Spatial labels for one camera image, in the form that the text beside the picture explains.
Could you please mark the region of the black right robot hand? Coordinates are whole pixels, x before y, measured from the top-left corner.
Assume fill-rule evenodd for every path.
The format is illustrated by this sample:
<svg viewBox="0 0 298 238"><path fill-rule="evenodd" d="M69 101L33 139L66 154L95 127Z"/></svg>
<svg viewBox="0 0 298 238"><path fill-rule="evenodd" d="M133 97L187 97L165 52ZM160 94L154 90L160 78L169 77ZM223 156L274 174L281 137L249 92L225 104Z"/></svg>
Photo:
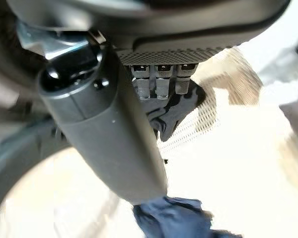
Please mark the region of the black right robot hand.
<svg viewBox="0 0 298 238"><path fill-rule="evenodd" d="M288 0L10 0L38 93L67 141L133 205L165 196L157 140L206 97L198 64L270 27Z"/></svg>

